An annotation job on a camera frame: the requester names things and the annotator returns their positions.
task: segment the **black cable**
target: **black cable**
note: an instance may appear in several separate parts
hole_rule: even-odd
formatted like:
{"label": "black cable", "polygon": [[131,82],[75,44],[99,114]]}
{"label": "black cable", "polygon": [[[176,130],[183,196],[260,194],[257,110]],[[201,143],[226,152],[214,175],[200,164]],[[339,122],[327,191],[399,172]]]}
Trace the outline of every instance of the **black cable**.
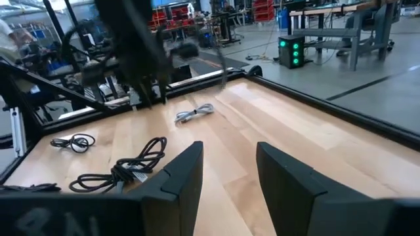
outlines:
{"label": "black cable", "polygon": [[[159,151],[151,151],[152,148],[160,144]],[[117,161],[111,168],[111,174],[82,174],[70,183],[69,189],[76,193],[90,193],[102,188],[102,193],[110,191],[116,187],[118,183],[130,183],[135,180],[135,172],[152,173],[153,168],[159,163],[160,159],[165,156],[165,148],[167,139],[165,137],[151,139],[143,150],[135,158],[124,158]],[[86,182],[101,181],[97,186],[88,186]]]}
{"label": "black cable", "polygon": [[59,192],[60,187],[57,187],[57,184],[39,184],[31,185],[30,187],[22,186],[0,186],[1,193],[10,193],[10,192]]}
{"label": "black cable", "polygon": [[95,138],[93,138],[91,135],[74,134],[69,140],[54,138],[53,140],[51,140],[50,144],[51,146],[56,148],[66,148],[70,146],[71,149],[76,153],[85,153],[90,146],[95,144],[95,142]]}

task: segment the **coiled cable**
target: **coiled cable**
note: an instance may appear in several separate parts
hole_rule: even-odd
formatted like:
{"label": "coiled cable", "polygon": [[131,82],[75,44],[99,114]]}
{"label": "coiled cable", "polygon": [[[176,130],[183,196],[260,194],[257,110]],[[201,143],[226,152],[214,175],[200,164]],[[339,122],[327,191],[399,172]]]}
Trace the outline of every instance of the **coiled cable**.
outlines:
{"label": "coiled cable", "polygon": [[213,112],[215,112],[213,105],[204,104],[193,111],[183,111],[183,112],[178,113],[177,118],[175,119],[175,122],[185,123],[191,120],[194,115],[197,115],[197,114],[207,115]]}
{"label": "coiled cable", "polygon": [[[160,144],[159,151],[151,151],[156,144]],[[135,158],[124,158],[117,161],[111,168],[111,174],[82,174],[72,181],[69,189],[76,193],[90,193],[105,188],[102,193],[110,191],[120,183],[130,183],[135,180],[134,172],[149,174],[165,157],[167,139],[165,137],[151,139]],[[88,186],[86,182],[100,181],[101,184]]]}
{"label": "coiled cable", "polygon": [[71,147],[76,153],[85,153],[90,146],[95,144],[96,140],[93,136],[88,134],[74,134],[69,140],[54,138],[51,140],[50,144],[56,148],[66,148]]}

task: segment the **black box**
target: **black box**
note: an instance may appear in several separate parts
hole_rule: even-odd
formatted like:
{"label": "black box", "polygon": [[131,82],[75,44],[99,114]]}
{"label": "black box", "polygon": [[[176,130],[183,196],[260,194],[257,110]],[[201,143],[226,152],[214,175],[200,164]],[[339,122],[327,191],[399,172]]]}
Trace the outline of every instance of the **black box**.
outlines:
{"label": "black box", "polygon": [[211,47],[212,33],[210,29],[201,29],[198,34],[198,45],[202,49]]}
{"label": "black box", "polygon": [[289,69],[300,68],[305,64],[303,55],[305,37],[284,35],[278,37],[280,64]]}
{"label": "black box", "polygon": [[176,83],[191,78],[190,65],[184,64],[173,70],[171,74],[171,83]]}

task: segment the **cable connector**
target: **cable connector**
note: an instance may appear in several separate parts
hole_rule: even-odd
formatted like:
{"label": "cable connector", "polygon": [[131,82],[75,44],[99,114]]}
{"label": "cable connector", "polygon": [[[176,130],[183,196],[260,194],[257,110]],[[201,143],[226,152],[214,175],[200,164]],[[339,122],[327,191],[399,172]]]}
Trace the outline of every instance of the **cable connector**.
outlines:
{"label": "cable connector", "polygon": [[181,123],[185,123],[189,120],[191,120],[193,118],[194,115],[197,114],[210,114],[215,112],[215,109],[213,107],[213,105],[211,104],[204,104],[200,107],[198,107],[197,109],[195,109],[194,111],[183,111],[177,114],[177,118],[175,119],[175,122],[181,122]]}

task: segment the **black stand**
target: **black stand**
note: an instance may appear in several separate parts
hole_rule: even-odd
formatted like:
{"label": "black stand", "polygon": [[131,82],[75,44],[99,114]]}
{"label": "black stand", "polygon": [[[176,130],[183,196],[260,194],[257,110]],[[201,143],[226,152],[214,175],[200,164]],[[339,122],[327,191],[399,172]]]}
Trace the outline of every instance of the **black stand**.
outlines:
{"label": "black stand", "polygon": [[220,30],[222,33],[224,41],[221,41],[220,44],[227,45],[229,43],[236,43],[241,41],[240,39],[233,39],[232,34],[230,32],[230,24],[229,24],[229,13],[224,12],[216,15],[215,17],[220,18]]}

